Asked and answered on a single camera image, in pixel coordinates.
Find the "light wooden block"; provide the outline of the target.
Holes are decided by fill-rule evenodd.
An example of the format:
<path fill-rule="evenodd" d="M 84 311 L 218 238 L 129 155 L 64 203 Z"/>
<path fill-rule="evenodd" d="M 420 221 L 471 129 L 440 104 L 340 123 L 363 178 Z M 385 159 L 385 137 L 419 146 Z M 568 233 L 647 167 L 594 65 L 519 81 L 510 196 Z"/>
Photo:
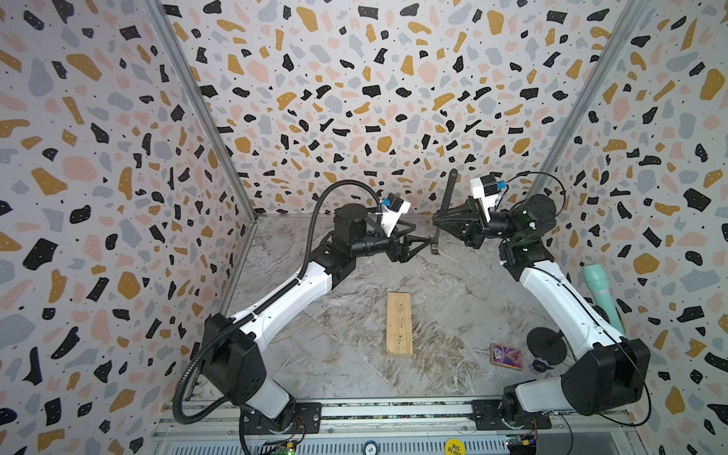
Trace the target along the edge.
<path fill-rule="evenodd" d="M 410 294 L 388 294 L 386 325 L 386 354 L 396 358 L 412 356 L 413 312 Z"/>

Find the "steel claw hammer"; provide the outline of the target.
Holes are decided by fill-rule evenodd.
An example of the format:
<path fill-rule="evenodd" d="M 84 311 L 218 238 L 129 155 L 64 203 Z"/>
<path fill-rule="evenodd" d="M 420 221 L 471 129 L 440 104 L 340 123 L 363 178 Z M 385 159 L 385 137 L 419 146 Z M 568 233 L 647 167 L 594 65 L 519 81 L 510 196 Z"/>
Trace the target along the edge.
<path fill-rule="evenodd" d="M 453 192 L 454 192 L 455 184 L 457 183 L 457 180 L 458 180 L 458 176 L 459 176 L 459 173 L 458 173 L 457 169 L 452 169 L 449 172 L 449 176 L 447 177 L 447 184 L 446 184 L 445 192 L 444 192 L 444 195 L 443 195 L 443 198 L 441 201 L 441 208 L 440 208 L 439 212 L 437 212 L 433 216 L 433 225 L 436 227 L 434 237 L 432 237 L 431 242 L 430 242 L 430 252 L 433 255 L 440 254 L 439 239 L 440 239 L 440 234 L 442 231 L 441 228 L 436 224 L 435 220 L 447 215 L 447 211 L 449 210 L 449 207 L 450 207 L 451 198 L 453 196 Z"/>

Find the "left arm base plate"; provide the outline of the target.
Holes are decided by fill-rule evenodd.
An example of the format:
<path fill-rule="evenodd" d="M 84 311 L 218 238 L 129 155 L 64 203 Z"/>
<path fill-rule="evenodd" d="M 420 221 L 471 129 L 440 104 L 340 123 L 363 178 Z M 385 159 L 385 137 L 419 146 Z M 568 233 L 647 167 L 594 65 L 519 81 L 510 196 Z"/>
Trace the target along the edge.
<path fill-rule="evenodd" d="M 269 436 L 318 434 L 322 423 L 322 403 L 296 402 L 271 419 L 259 411 L 243 411 L 240 424 L 244 435 Z"/>

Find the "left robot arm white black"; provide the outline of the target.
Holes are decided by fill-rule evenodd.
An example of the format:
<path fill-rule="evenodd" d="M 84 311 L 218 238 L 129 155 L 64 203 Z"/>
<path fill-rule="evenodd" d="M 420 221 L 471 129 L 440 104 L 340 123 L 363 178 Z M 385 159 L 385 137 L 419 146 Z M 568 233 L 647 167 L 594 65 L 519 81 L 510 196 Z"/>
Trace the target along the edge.
<path fill-rule="evenodd" d="M 225 400 L 258 411 L 284 428 L 293 418 L 294 397 L 267 374 L 263 352 L 310 303 L 337 287 L 360 257 L 385 254 L 407 263 L 430 241 L 403 220 L 410 203 L 389 195 L 378 209 L 347 204 L 335 211 L 333 227 L 313 246 L 301 269 L 257 303 L 205 324 L 200 371 Z"/>

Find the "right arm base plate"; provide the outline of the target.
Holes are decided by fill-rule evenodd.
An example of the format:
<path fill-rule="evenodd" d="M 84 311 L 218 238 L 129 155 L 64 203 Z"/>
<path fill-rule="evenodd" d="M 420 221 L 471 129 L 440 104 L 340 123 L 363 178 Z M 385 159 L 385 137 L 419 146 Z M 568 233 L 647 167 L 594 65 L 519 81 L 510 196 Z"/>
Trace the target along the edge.
<path fill-rule="evenodd" d="M 470 419 L 477 430 L 551 430 L 552 422 L 544 413 L 529 413 L 509 397 L 471 402 Z"/>

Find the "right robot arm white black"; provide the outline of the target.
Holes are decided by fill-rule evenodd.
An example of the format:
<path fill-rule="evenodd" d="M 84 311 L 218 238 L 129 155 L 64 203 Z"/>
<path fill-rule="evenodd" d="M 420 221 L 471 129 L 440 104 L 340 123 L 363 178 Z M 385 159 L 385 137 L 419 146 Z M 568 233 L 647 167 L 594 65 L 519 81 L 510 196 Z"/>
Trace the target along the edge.
<path fill-rule="evenodd" d="M 457 207 L 445 197 L 433 218 L 435 227 L 472 248 L 479 248 L 485 239 L 500 239 L 502 265 L 541 303 L 559 328 L 553 339 L 567 343 L 576 358 L 559 377 L 505 388 L 502 418 L 506 422 L 549 411 L 605 414 L 648 395 L 648 346 L 640 339 L 627 339 L 606 322 L 544 246 L 542 236 L 555 227 L 556 216 L 554 201 L 535 195 L 500 212 L 485 208 L 474 197 Z"/>

